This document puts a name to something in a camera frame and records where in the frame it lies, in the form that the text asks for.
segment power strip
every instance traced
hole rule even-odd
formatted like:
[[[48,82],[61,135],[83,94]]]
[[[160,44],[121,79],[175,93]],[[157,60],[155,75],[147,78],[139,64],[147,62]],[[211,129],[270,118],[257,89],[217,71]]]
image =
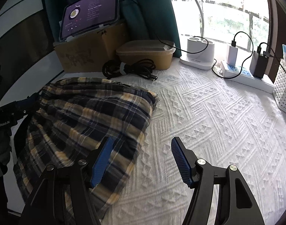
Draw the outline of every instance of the power strip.
[[[240,70],[241,66],[228,65],[226,61],[221,62],[222,77],[230,78],[236,76],[240,72]],[[260,89],[270,94],[273,93],[273,90],[275,88],[273,82],[266,74],[264,74],[264,77],[262,79],[255,78],[254,76],[252,76],[250,71],[244,67],[238,77],[229,80]]]

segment power adapter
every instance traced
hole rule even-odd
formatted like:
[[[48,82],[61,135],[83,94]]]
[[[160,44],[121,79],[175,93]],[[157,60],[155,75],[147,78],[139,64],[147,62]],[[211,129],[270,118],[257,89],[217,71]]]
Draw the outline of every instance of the power adapter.
[[[251,65],[249,67],[249,70],[254,77],[259,79],[263,78],[268,64],[268,59],[269,53],[263,52],[263,54],[261,54],[261,47],[258,46],[257,51],[254,51],[253,53]]]
[[[236,66],[238,48],[236,47],[236,42],[233,40],[232,45],[228,46],[226,52],[226,63],[231,66]]]

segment black charger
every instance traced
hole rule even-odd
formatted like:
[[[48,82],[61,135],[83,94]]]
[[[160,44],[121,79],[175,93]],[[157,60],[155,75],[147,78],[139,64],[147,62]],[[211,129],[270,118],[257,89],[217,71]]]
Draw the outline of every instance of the black charger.
[[[251,59],[251,65],[249,67],[249,70],[254,77],[259,79],[263,78],[268,64],[269,55],[270,54],[268,52],[263,52],[263,54],[261,54],[261,46],[258,46],[257,51],[254,51]]]

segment purple screen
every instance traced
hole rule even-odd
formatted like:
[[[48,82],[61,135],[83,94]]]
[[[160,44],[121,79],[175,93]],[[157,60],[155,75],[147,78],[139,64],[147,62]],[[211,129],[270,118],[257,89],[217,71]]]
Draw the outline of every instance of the purple screen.
[[[115,19],[116,0],[80,0],[68,6],[62,23],[61,37],[93,25]]]

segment teal curtain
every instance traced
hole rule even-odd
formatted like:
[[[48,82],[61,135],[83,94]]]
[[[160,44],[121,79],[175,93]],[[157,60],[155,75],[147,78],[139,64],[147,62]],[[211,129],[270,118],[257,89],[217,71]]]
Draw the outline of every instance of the teal curtain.
[[[64,7],[77,0],[42,0],[50,22],[55,41],[59,37],[59,21],[62,19]],[[180,40],[171,0],[134,0],[121,2],[121,16],[126,20],[132,40],[156,39],[174,41],[180,47]],[[176,50],[175,57],[181,52]]]

